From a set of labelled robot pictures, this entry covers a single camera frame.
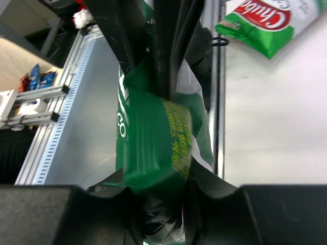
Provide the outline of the aluminium mounting rail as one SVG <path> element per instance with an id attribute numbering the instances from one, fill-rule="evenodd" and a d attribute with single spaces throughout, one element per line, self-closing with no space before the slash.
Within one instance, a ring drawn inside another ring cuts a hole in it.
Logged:
<path id="1" fill-rule="evenodd" d="M 80 30 L 62 68 L 45 60 L 39 51 L 1 38 L 2 184 L 46 182 L 82 93 L 96 41 L 101 37 L 97 26 Z M 36 64 L 41 72 L 55 72 L 53 85 L 18 92 L 20 79 Z"/>

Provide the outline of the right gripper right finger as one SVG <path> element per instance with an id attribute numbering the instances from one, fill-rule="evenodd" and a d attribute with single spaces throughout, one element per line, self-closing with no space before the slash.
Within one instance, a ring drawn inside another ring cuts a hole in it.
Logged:
<path id="1" fill-rule="evenodd" d="M 193 160 L 183 218 L 187 244 L 326 244 L 326 186 L 237 188 Z"/>

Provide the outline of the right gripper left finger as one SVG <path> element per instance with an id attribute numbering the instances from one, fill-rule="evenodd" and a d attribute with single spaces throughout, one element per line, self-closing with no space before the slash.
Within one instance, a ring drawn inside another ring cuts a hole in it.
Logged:
<path id="1" fill-rule="evenodd" d="M 134 196 L 122 171 L 75 185 L 1 186 L 1 244 L 142 244 Z"/>

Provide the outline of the dark green Real chips bag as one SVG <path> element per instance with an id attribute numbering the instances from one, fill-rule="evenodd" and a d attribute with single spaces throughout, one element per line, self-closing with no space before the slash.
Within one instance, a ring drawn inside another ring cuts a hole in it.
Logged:
<path id="1" fill-rule="evenodd" d="M 138 200 L 147 244 L 185 244 L 183 196 L 191 163 L 212 169 L 200 85 L 182 65 L 177 100 L 150 89 L 150 79 L 119 71 L 116 168 Z"/>

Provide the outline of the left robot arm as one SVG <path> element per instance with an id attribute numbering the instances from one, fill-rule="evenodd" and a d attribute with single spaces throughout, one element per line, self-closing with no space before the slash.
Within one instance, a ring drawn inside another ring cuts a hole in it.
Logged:
<path id="1" fill-rule="evenodd" d="M 122 71 L 150 79 L 156 95 L 177 100 L 186 64 L 211 107 L 212 40 L 200 23 L 204 1 L 86 1 Z"/>

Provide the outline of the green Chuba bag left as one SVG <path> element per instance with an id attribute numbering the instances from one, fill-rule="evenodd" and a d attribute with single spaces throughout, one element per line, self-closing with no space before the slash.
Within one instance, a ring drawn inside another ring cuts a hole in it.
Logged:
<path id="1" fill-rule="evenodd" d="M 215 29 L 271 59 L 324 11 L 326 1 L 247 0 L 227 14 Z"/>

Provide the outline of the snack packs in background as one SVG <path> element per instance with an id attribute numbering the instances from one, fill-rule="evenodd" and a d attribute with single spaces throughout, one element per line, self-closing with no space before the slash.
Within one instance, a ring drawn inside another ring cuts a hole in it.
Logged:
<path id="1" fill-rule="evenodd" d="M 57 72 L 50 70 L 41 72 L 40 65 L 37 63 L 29 73 L 20 79 L 18 92 L 34 91 L 53 86 Z"/>

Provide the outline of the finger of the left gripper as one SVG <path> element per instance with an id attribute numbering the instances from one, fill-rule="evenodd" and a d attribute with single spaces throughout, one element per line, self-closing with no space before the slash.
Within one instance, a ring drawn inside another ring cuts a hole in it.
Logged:
<path id="1" fill-rule="evenodd" d="M 88 10 L 113 50 L 125 74 L 146 52 L 146 21 L 143 1 L 85 0 Z"/>
<path id="2" fill-rule="evenodd" d="M 153 2 L 154 62 L 159 94 L 174 100 L 178 72 L 204 9 L 201 0 L 157 0 Z"/>

